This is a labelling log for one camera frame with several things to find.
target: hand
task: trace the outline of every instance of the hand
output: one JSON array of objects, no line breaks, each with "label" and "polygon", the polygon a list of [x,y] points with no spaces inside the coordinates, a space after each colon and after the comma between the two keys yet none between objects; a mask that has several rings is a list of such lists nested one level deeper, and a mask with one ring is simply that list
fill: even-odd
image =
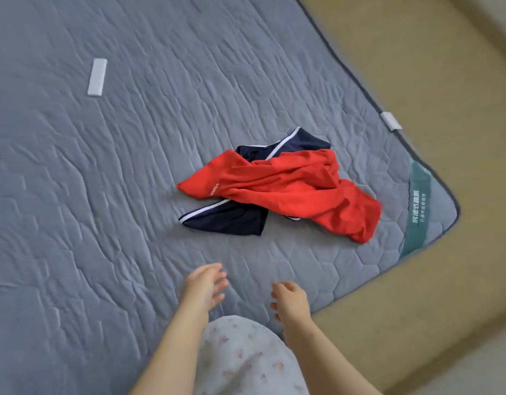
[{"label": "hand", "polygon": [[209,321],[209,311],[222,302],[229,281],[227,273],[221,272],[222,264],[203,265],[193,271],[183,283],[180,308],[195,313]]},{"label": "hand", "polygon": [[311,321],[310,305],[306,292],[292,281],[273,283],[271,296],[276,302],[271,309],[276,310],[275,319],[284,326],[294,323],[307,323]]}]

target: quilted stitching pattern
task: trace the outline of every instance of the quilted stitching pattern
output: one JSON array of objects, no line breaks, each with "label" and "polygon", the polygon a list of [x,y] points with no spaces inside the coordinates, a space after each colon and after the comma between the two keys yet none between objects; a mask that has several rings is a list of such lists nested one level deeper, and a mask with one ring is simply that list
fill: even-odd
[{"label": "quilted stitching pattern", "polygon": [[[398,262],[412,157],[295,0],[0,0],[0,33],[0,393],[126,392],[204,263],[231,283],[212,318],[279,331],[272,281],[316,311]],[[273,213],[260,238],[177,222],[200,206],[177,183],[297,125],[382,202],[370,242]],[[427,242],[456,219],[432,188]]]}]

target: person's left hand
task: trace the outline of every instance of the person's left hand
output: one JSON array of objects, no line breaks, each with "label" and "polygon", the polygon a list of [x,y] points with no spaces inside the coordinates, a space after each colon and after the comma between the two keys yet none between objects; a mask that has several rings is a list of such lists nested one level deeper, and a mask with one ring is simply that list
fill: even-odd
[{"label": "person's left hand", "polygon": [[203,265],[193,271],[183,283],[180,307],[209,319],[209,311],[222,302],[229,281],[221,272],[222,264]]}]

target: green label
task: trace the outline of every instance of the green label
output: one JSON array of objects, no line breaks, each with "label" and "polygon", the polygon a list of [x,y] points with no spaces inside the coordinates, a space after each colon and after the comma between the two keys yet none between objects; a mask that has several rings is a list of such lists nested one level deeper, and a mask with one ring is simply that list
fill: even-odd
[{"label": "green label", "polygon": [[427,169],[414,161],[410,168],[408,222],[401,257],[421,248],[427,238],[431,180]]}]

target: white label tag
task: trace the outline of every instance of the white label tag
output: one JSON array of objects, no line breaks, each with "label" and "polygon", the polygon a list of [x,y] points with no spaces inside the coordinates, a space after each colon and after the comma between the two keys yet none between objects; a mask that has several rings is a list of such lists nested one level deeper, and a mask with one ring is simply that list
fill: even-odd
[{"label": "white label tag", "polygon": [[386,125],[390,129],[391,132],[394,130],[401,130],[403,129],[399,122],[394,118],[394,115],[392,115],[391,112],[381,112],[381,117],[385,121]]},{"label": "white label tag", "polygon": [[100,97],[103,93],[105,82],[106,59],[95,58],[91,66],[90,82],[88,83],[88,95]]}]

